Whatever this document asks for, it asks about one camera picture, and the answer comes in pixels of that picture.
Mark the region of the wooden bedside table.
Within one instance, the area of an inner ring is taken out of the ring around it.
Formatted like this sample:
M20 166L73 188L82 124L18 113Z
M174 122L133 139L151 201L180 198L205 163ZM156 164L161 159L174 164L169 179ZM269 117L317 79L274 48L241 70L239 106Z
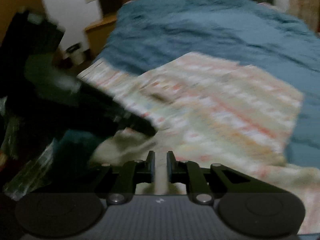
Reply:
M85 29L89 49L96 57L104 48L109 35L115 29L116 14L110 14L100 20L90 23Z

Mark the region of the teal blue bed blanket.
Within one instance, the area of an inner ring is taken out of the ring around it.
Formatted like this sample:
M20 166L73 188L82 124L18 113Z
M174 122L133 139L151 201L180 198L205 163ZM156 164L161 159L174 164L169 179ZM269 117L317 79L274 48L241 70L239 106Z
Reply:
M319 167L319 38L302 21L251 0L134 0L98 57L143 74L191 51L253 64L303 92L286 155Z

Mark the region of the patterned striped pajama garment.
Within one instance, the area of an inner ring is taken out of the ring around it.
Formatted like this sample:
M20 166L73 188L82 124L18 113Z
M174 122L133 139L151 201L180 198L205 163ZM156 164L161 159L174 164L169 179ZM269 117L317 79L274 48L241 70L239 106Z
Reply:
M140 76L100 59L79 78L157 128L150 140L122 131L93 156L122 164L154 151L155 182L140 185L138 193L185 193L182 184L168 182L166 155L172 151L177 160L206 168L221 163L296 194L306 207L300 233L319 232L319 168L287 156L294 150L307 155L316 138L302 126L306 98L295 87L256 66L196 52Z

